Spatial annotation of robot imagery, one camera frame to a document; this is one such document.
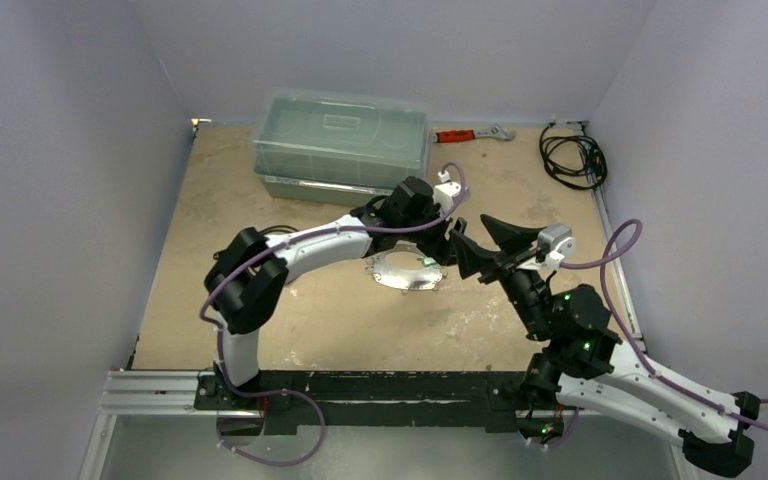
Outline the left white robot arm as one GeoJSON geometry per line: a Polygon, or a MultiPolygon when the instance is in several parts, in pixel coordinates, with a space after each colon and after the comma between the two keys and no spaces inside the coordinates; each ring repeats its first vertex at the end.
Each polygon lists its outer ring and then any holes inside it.
{"type": "Polygon", "coordinates": [[[408,177],[391,194],[306,230],[267,234],[249,227],[215,254],[200,316],[217,330],[224,401],[244,409],[257,399],[259,331],[272,318],[286,284],[332,264],[383,254],[399,243],[415,246],[439,265],[454,264],[447,232],[464,229],[463,221],[451,217],[468,190],[445,172],[438,180],[430,185],[408,177]]]}

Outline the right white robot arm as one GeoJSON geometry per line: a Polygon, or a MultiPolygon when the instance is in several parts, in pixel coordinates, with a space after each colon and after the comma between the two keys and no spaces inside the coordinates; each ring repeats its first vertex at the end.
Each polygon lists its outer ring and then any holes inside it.
{"type": "Polygon", "coordinates": [[[520,227],[481,218],[496,249],[463,232],[450,240],[462,278],[498,283],[530,339],[544,343],[521,381],[536,407],[551,401],[591,410],[655,435],[679,448],[692,465],[735,478],[752,463],[748,423],[760,400],[749,392],[724,393],[650,360],[638,345],[609,327],[611,312],[589,284],[554,293],[543,270],[555,272],[572,254],[569,227],[520,227]]]}

